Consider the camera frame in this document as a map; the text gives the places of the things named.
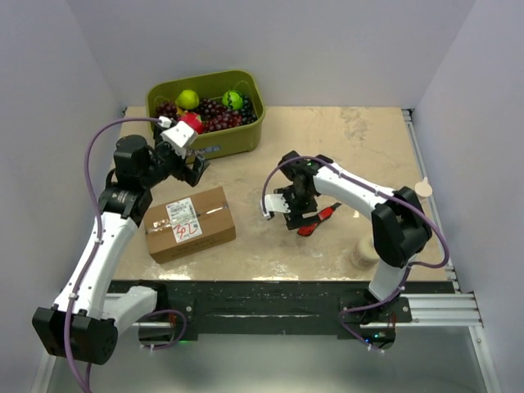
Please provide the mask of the brown cardboard express box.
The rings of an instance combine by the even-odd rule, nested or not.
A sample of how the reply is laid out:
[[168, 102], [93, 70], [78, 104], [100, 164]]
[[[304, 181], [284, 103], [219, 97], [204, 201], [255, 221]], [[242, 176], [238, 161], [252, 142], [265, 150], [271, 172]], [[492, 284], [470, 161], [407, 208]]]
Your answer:
[[154, 206], [143, 218], [147, 250], [158, 264], [196, 254], [236, 239], [222, 187]]

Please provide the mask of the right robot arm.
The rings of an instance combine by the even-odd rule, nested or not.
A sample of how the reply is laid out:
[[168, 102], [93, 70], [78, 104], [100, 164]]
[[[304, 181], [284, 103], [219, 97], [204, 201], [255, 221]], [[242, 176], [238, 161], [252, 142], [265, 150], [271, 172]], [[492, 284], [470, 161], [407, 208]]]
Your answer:
[[364, 302], [344, 310], [343, 315], [359, 316], [362, 323], [384, 321], [393, 313], [409, 272], [418, 263], [417, 256], [437, 233], [415, 191], [379, 186], [326, 156], [302, 156], [297, 151], [283, 156], [276, 169], [290, 183], [273, 192], [262, 192], [260, 209], [266, 219], [280, 214], [288, 229], [316, 224], [320, 220], [316, 199], [326, 196], [369, 220], [377, 270]]

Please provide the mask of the red black utility knife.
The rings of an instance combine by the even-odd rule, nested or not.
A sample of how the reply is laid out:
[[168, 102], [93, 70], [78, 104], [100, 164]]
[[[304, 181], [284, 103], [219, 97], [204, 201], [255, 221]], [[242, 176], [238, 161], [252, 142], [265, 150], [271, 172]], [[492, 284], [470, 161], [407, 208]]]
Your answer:
[[336, 202], [332, 204], [331, 206], [328, 206], [324, 209], [322, 209], [319, 213], [316, 214], [315, 221], [309, 225], [305, 225], [300, 227], [297, 230], [297, 234], [301, 237], [309, 237], [311, 236], [315, 229], [324, 221], [327, 221], [330, 219], [333, 215], [333, 213], [341, 206], [340, 202]]

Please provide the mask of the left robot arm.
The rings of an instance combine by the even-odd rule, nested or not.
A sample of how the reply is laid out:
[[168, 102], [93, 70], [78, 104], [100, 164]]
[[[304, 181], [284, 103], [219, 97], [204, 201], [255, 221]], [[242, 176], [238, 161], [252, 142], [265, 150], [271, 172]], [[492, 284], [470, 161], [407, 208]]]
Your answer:
[[151, 189], [168, 177], [194, 187], [208, 167], [199, 156], [187, 165], [187, 152], [197, 133], [177, 135], [169, 129], [155, 146], [140, 135], [115, 145], [115, 167], [98, 198], [88, 243], [59, 296], [49, 308], [39, 307], [32, 325], [45, 350], [56, 357], [103, 365], [112, 356], [118, 337], [140, 318], [161, 321], [169, 313], [165, 285], [138, 281], [117, 302], [106, 305], [115, 268], [137, 232], [152, 202]]

